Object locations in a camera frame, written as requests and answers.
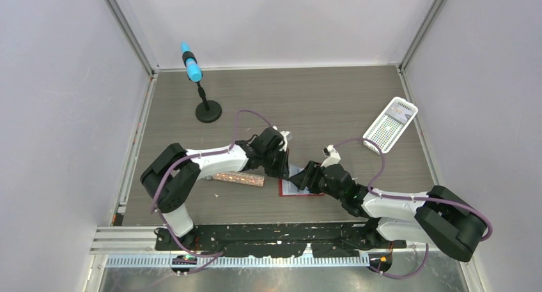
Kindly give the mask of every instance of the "gray work surface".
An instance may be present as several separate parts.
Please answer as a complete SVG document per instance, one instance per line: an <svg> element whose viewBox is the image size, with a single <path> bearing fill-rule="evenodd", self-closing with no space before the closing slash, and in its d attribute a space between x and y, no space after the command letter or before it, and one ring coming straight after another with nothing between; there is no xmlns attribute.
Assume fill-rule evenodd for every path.
<svg viewBox="0 0 542 292"><path fill-rule="evenodd" d="M239 109L255 110L279 130L292 132L290 164L305 167L309 160L322 161L322 148L327 145L362 136L392 98L405 97L393 66L208 71L201 83L208 98L222 105L222 117L214 123L196 119L194 110L201 100L186 73L159 74L124 226L161 224L156 215L149 214L151 199L139 177L164 148L173 142L193 150L227 146ZM239 125L239 139L247 140L266 126L247 113L242 113ZM380 157L357 142L338 150L343 167L363 185L381 166ZM423 192L432 186L413 124L386 154L386 170L375 187ZM357 220L329 196L279 197L278 181L269 177L263 188L198 181L186 205L196 224Z"/></svg>
<svg viewBox="0 0 542 292"><path fill-rule="evenodd" d="M389 273L413 272L423 255L394 252ZM106 268L100 291L465 292L468 287L458 261L430 252L424 269L404 280L381 277L364 267L209 269L188 277L176 277L167 268Z"/></svg>

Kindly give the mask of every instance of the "metal frame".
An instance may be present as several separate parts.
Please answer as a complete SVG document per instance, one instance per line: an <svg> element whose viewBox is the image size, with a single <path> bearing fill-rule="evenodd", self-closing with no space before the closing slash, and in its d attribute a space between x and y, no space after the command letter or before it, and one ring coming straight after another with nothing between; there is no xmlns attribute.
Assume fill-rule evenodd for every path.
<svg viewBox="0 0 542 292"><path fill-rule="evenodd" d="M410 86L407 84L407 78L405 77L405 74L400 70L399 67L397 67L397 73L399 75L399 78L401 79L401 84L403 85L403 91L405 91L406 100L408 100L408 102L413 103L415 105L416 101L414 100L412 96ZM416 116L414 117L414 125L416 126L416 132L418 133L418 137L420 138L420 143L422 144L422 150L424 152L425 159L429 167L431 179L433 179L434 184L439 185L438 175L436 173L437 170L435 169L435 164L433 163L433 160L431 158L431 153L429 151L427 141L425 140L425 136L423 135L423 128L420 123L420 117L418 114L416 114Z"/></svg>
<svg viewBox="0 0 542 292"><path fill-rule="evenodd" d="M102 285L102 278L104 278L105 262L107 261L107 255L94 255L91 256L88 273L86 277L85 285L83 286L83 292L98 292Z"/></svg>
<svg viewBox="0 0 542 292"><path fill-rule="evenodd" d="M98 227L94 241L90 248L92 255L107 254L156 254L173 253L186 254L183 250L156 251L155 230L163 226L117 226L117 227ZM410 250L425 251L425 244L419 242L407 242L406 248L394 249L394 252L408 252ZM430 245L430 251L438 251L434 245ZM388 252L388 249L364 250L368 253Z"/></svg>
<svg viewBox="0 0 542 292"><path fill-rule="evenodd" d="M212 70L283 70L290 68L331 68L331 67L360 67L360 66L397 66L397 63L384 63L384 64L343 64L343 65L281 65L281 66L220 66L220 67L202 67L201 70L209 72ZM186 72L184 68L161 68L160 72L175 73Z"/></svg>
<svg viewBox="0 0 542 292"><path fill-rule="evenodd" d="M155 74L154 67L151 66L149 59L147 58L143 49L141 48L141 45L137 41L136 34L134 33L134 30L130 27L130 24L128 23L126 16L122 12L117 0L104 0L104 1L105 3L107 3L107 6L111 10L111 13L113 13L113 16L117 20L117 23L120 29L126 36L128 43L134 50L137 58L140 60L141 64L143 65L143 68L147 71L147 74L149 76L154 75Z"/></svg>
<svg viewBox="0 0 542 292"><path fill-rule="evenodd" d="M128 197L130 195L130 188L132 187L132 181L134 179L134 171L136 170L137 155L139 154L139 150L141 149L143 134L145 132L145 126L147 125L147 118L151 109L151 103L154 96L158 74L159 73L156 73L149 81L145 92L145 97L143 98L143 103L141 104L139 119L137 120L137 126L134 134L134 140L132 141L132 147L130 148L130 152L128 154L128 159L126 161L124 169L124 176L122 178L119 189L116 213L124 213L124 211L126 210Z"/></svg>
<svg viewBox="0 0 542 292"><path fill-rule="evenodd" d="M475 257L470 262L461 263L461 270L463 271L469 291L488 291L478 272L477 259Z"/></svg>
<svg viewBox="0 0 542 292"><path fill-rule="evenodd" d="M416 36L414 37L414 40L412 40L412 43L408 47L408 50L406 51L405 57L403 58L403 61L399 65L400 72L404 72L407 68L410 60L412 60L412 56L418 49L418 46L420 45L422 39L424 38L425 34L429 30L430 26L432 25L433 21L438 15L438 12L444 5L446 0L434 0L433 4L429 8L429 12L425 16L420 28L418 29L418 32L416 32Z"/></svg>

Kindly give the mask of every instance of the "blue cylinder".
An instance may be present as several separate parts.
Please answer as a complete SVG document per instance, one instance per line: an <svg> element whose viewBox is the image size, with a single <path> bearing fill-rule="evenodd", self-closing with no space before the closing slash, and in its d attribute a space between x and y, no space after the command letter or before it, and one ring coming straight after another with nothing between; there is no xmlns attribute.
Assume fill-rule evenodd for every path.
<svg viewBox="0 0 542 292"><path fill-rule="evenodd" d="M187 52L187 51L190 51L190 47L188 46L188 44L186 44L185 42L181 42L181 51L182 51L183 54L185 52ZM192 58L188 58L184 62L185 62L185 65L187 67L188 78L191 81L199 82L201 80L201 77L203 76L203 74L201 73L201 69L199 68L199 66L196 63L196 60L194 60Z"/></svg>

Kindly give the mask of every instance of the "white plastic tray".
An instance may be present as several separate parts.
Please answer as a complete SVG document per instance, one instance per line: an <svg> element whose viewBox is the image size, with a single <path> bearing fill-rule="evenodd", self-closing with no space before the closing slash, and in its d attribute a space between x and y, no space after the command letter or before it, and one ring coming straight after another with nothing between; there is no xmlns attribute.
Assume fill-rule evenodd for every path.
<svg viewBox="0 0 542 292"><path fill-rule="evenodd" d="M400 121L399 119L392 117L392 115L389 114L391 110L394 110L395 114L404 116L406 121ZM363 138L375 142L378 147L382 149L382 153L387 153L391 150L405 129L407 129L417 113L418 108L415 105L407 102L401 97L395 97L365 132ZM378 153L378 150L376 150L372 144L369 144L368 142L363 142L363 144L375 153Z"/></svg>

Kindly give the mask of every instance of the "purple cable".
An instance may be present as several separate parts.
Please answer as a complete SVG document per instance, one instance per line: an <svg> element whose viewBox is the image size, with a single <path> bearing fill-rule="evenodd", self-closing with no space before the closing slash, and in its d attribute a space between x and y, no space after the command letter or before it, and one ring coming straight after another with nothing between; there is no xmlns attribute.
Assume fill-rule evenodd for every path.
<svg viewBox="0 0 542 292"><path fill-rule="evenodd" d="M202 255L202 254L196 254L195 252L192 252L190 251L189 249L187 249L185 246L182 245L182 243L179 241L179 239L177 238L177 236L175 235L175 233L173 232L173 229L171 228L171 226L167 223L166 219L164 218L164 215L162 214L162 212L160 212L158 209L157 209L157 201L158 201L158 197L160 196L160 193L162 192L162 189L164 188L164 185L166 184L166 181L167 181L167 177L171 174L171 172L173 172L177 166L179 166L179 164L181 164L182 162L188 160L188 159L192 159L192 158L196 158L196 157L206 157L206 156L212 156L212 155L220 155L220 154L223 154L223 153L227 153L229 152L233 146L235 145L235 140L237 139L237 132L238 132L238 127L237 127L237 124L239 122L239 114L241 112L248 112L248 113L252 113L256 116L258 116L259 118L263 119L267 125L269 125L269 127L272 127L273 124L271 124L271 122L269 122L269 120L267 120L266 118L264 118L262 115L260 115L259 113L257 112L254 112L252 110L246 110L246 109L242 109L242 110L239 110L237 111L237 114L235 115L235 125L233 127L233 139L231 140L231 144L225 149L225 150L219 150L219 151L211 151L211 152L208 152L208 153L202 153L202 154L195 154L195 155L189 155L189 156L186 156L186 157L183 157L177 161L175 161L175 163L173 163L166 171L166 173L164 174L164 177L162 177L162 180L160 181L160 184L158 185L158 188L156 189L156 193L154 194L154 197L153 197L153 201L152 201L152 204L151 204L151 213L154 213L154 211L156 210L157 213L158 213L158 216L162 219L162 222L166 225L166 228L167 230L169 231L169 233L171 234L171 236L173 237L173 240L175 241L175 243L177 244L177 246L179 246L182 250L184 250L185 252L188 252L190 255L193 255L193 256L196 256L196 257L200 257L200 258L208 258L208 257L212 257L214 259L211 259L209 262L205 263L204 265L200 266L199 268L196 268L195 270L191 270L189 272L187 272L187 274L193 274L193 273L198 273L199 271L201 271L204 267L208 266L209 264L213 263L218 257L220 257L222 255L222 252L216 252L215 254L210 254L210 255Z"/></svg>
<svg viewBox="0 0 542 292"><path fill-rule="evenodd" d="M206 266L210 265L211 263L215 262L215 260L217 259L218 257L214 257L213 259L211 259L209 262L205 263L204 265L200 266L199 268L195 268L189 272L185 272L184 274L185 275L190 275L190 274L194 274L194 273L198 273L200 272L201 270L203 270ZM181 261L181 262L184 262L184 263L190 263L192 265L194 264L197 264L196 261L186 261L186 260L183 260L183 259L173 259L173 261ZM186 268L191 268L192 266L189 266L189 265L179 265L179 267L181 266L184 266ZM119 287L119 289L121 289L122 291L128 291L128 292L140 292L140 291L146 291L147 289L150 289L154 286L156 286L157 284L160 284L162 281L170 278L171 276L173 276L174 273L170 273L166 276L163 276L157 280L155 280L153 283L149 284L148 286L146 286L145 288L138 288L138 289L130 289L130 288L122 288L122 287ZM113 286L111 288L111 291L115 291L115 288L117 288L119 282L120 282L120 276L117 277L117 279L115 279L115 281L113 282Z"/></svg>
<svg viewBox="0 0 542 292"><path fill-rule="evenodd" d="M345 140L343 142L340 142L337 145L334 145L334 147L337 148L340 145L343 145L343 144L346 144L346 143L352 142L352 141L365 141L365 142L368 142L369 144L373 145L376 148L376 150L378 150L378 153L380 154L380 157L382 159L382 167L380 168L379 172L373 178L371 178L371 180L369 180L369 183L367 184L367 189L374 196L380 196L378 193L376 193L373 190L373 182L375 182L376 179L378 179L378 177L380 177L380 175L384 172L384 169L386 167L386 159L384 158L384 154L382 153L382 150L380 149L380 147L378 147L378 145L375 142L373 142L373 141L371 141L369 139L365 139L363 137L354 137L354 138L351 138L351 139L347 139L347 140ZM396 196L396 195L389 195L389 194L382 194L382 197L389 198L389 199L398 199L398 200L401 200L401 201L409 201L409 200L412 199L411 197ZM483 215L480 211L474 209L471 206L467 206L466 204L457 203L455 201L448 201L446 199L432 198L432 197L415 197L414 200L415 201L432 201L434 203L448 204L450 206L465 209L465 210L469 211L470 213L474 214L475 216L477 216L479 219L481 219L486 224L486 226L488 228L488 232L486 233L486 235L484 235L480 239L480 241L485 241L485 240L489 239L490 236L493 234L493 226L492 226L490 220L485 215Z"/></svg>
<svg viewBox="0 0 542 292"><path fill-rule="evenodd" d="M393 275L393 274L388 274L388 273L384 273L382 272L382 276L385 276L385 277L388 277L388 278L393 278L393 279L407 279L407 278L411 278L413 276L416 276L418 275L419 272L422 271L425 263L427 262L427 257L429 257L429 244L426 244L425 245L425 256L424 256L424 259L422 260L422 263L420 264L420 266L418 267L418 269L408 275ZM375 271L376 273L380 273L380 263L378 264L378 268L375 268L374 266L369 266L369 268L373 271Z"/></svg>
<svg viewBox="0 0 542 292"><path fill-rule="evenodd" d="M235 125L233 127L233 139L231 140L231 144L228 146L228 148L226 148L225 150L217 150L217 151L211 151L211 152L208 152L208 153L189 155L189 156L186 156L186 157L182 157L181 159L175 161L175 163L171 164L169 169L167 169L166 173L164 174L164 177L162 177L162 180L160 181L160 184L158 185L158 188L156 189L156 193L154 194L153 201L152 201L152 204L151 204L151 213L153 213L154 210L157 207L158 197L160 196L160 193L162 192L162 188L164 188L164 185L166 184L167 177L171 174L171 172L173 172L173 170L175 170L175 168L177 168L177 166L179 164L183 163L186 160L196 158L196 157L214 156L214 155L220 155L220 154L223 154L223 153L227 153L233 148L233 146L235 145L235 140L237 139L237 131L238 131L237 130L237 123L239 122L239 114L241 112L252 113L252 114L260 117L261 119L263 119L269 125L269 127L273 126L273 124L271 124L271 122L269 122L266 118L264 118L262 115L260 115L257 112L254 112L252 110L246 110L246 109L242 109L242 110L237 111L237 114L235 115Z"/></svg>
<svg viewBox="0 0 542 292"><path fill-rule="evenodd" d="M179 241L179 238L177 238L177 236L175 235L175 233L173 232L173 229L171 228L171 226L167 223L166 221L166 218L164 217L164 215L162 214L162 212L158 211L158 216L160 217L160 219L164 222L164 224L166 225L166 228L167 230L169 231L169 234L171 234L171 236L173 237L173 240L175 241L175 243L177 244L177 246L179 246L182 250L184 250L185 252L189 253L190 255L193 255L193 256L196 256L196 257L200 257L200 258L213 258L213 257L220 257L222 255L222 252L216 252L214 254L210 254L210 255L202 255L202 254L196 254L195 252L192 252L191 250L189 250L188 248L186 248L183 243L181 243L181 241Z"/></svg>

